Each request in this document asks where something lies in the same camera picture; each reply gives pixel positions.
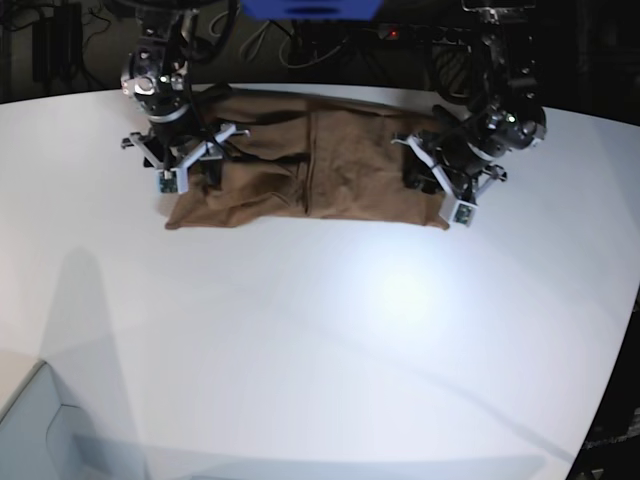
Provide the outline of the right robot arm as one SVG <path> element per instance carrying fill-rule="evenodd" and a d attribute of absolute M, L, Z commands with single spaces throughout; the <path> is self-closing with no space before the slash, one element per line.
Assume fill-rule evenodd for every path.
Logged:
<path fill-rule="evenodd" d="M 146 134 L 132 133 L 123 147 L 136 146 L 144 162 L 168 182 L 185 176 L 205 158 L 223 157 L 221 140 L 204 118 L 207 104 L 232 95 L 227 84 L 201 92 L 193 87 L 191 68 L 207 65 L 228 44 L 240 3 L 227 3 L 227 16 L 213 43 L 197 34 L 201 10 L 209 1 L 119 1 L 140 29 L 121 76 L 122 92 L 135 100 L 149 121 Z"/>

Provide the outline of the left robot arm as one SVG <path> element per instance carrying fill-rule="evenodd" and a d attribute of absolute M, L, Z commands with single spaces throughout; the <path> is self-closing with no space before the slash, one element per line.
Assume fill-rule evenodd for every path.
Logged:
<path fill-rule="evenodd" d="M 407 25 L 401 32 L 425 49 L 431 87 L 446 102 L 463 106 L 469 115 L 457 118 L 442 105 L 432 109 L 441 132 L 412 135 L 417 152 L 405 155 L 402 180 L 409 190 L 428 195 L 445 193 L 472 203 L 508 174 L 498 160 L 523 151 L 546 135 L 546 115 L 537 99 L 538 82 L 530 17 L 533 1 L 463 1 L 456 18 L 461 26 L 431 21 Z M 453 41 L 446 41 L 449 31 Z M 465 53 L 468 94 L 456 95 L 436 65 L 436 48 Z"/>

